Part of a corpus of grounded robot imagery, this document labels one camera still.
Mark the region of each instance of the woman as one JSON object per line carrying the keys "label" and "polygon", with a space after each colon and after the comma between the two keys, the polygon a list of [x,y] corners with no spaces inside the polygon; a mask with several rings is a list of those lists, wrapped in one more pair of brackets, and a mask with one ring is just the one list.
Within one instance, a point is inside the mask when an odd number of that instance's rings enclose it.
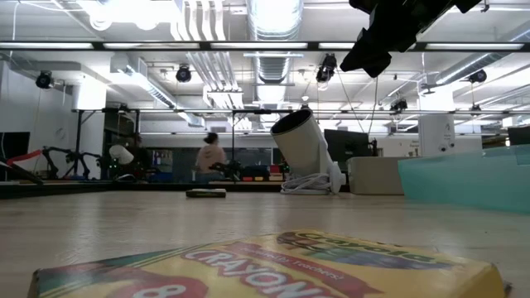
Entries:
{"label": "woman", "polygon": [[223,148],[219,147],[219,136],[217,133],[210,132],[205,138],[206,146],[199,150],[197,155],[197,181],[201,184],[209,184],[211,181],[222,180],[224,177],[216,170],[211,170],[210,167],[216,162],[224,164],[226,162],[226,155]]}

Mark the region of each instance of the yellow crayon box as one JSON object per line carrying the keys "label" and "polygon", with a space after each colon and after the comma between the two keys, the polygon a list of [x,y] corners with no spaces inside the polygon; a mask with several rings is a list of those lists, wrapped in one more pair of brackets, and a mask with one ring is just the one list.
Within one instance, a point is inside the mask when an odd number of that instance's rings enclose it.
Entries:
{"label": "yellow crayon box", "polygon": [[29,298],[501,298],[497,268],[312,230],[41,269]]}

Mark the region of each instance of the white cylinder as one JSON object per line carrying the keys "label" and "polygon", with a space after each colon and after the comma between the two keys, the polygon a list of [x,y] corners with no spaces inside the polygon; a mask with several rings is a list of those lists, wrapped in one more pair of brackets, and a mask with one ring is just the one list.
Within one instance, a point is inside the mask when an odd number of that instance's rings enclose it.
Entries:
{"label": "white cylinder", "polygon": [[[320,173],[320,146],[325,139],[311,110],[296,111],[280,119],[271,128],[271,134],[293,173],[302,176]],[[326,164],[331,165],[327,150],[324,156]]]}
{"label": "white cylinder", "polygon": [[112,158],[117,158],[120,165],[128,165],[134,160],[134,155],[131,154],[122,145],[114,145],[108,150]]}

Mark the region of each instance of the translucent plastic sheet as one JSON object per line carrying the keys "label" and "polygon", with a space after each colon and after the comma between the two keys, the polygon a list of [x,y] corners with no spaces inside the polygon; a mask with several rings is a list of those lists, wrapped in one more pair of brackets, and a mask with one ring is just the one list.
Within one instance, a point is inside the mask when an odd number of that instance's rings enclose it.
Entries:
{"label": "translucent plastic sheet", "polygon": [[530,213],[530,146],[399,162],[408,199]]}

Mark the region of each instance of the pink shirt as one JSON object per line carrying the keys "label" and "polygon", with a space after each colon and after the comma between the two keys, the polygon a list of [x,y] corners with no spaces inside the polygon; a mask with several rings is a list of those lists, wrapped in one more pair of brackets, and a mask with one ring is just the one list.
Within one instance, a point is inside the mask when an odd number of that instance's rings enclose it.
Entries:
{"label": "pink shirt", "polygon": [[217,145],[206,145],[199,150],[197,166],[200,169],[200,173],[215,172],[210,167],[216,162],[226,163],[226,155],[223,148]]}

